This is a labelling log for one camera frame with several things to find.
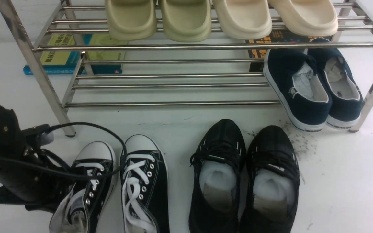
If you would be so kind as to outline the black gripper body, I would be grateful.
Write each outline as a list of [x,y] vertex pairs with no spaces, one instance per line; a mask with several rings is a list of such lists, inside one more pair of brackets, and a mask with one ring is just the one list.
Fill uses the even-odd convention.
[[0,184],[26,201],[27,211],[54,213],[72,182],[57,174],[70,167],[41,148],[53,141],[49,128],[21,129],[15,112],[0,106]]

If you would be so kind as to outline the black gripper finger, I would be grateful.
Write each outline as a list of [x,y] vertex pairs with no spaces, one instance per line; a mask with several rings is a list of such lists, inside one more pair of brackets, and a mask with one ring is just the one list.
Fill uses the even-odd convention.
[[0,205],[26,205],[27,202],[15,195],[9,189],[0,187]]

